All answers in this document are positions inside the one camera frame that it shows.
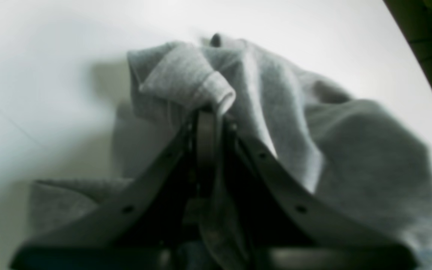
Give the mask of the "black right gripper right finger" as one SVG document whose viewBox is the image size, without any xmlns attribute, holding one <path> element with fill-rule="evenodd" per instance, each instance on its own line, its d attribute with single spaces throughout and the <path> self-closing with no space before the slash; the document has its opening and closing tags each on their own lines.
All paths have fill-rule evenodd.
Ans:
<svg viewBox="0 0 432 270">
<path fill-rule="evenodd" d="M 249 270 L 414 270 L 410 249 L 309 193 L 256 138 L 227 125 L 227 187 Z"/>
</svg>

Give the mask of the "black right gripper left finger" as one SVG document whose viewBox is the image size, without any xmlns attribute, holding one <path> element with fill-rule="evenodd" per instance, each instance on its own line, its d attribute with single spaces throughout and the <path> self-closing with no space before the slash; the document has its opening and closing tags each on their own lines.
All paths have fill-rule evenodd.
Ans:
<svg viewBox="0 0 432 270">
<path fill-rule="evenodd" d="M 197 111 L 125 190 L 74 222 L 24 243 L 14 270 L 188 270 L 200 253 L 221 117 Z"/>
</svg>

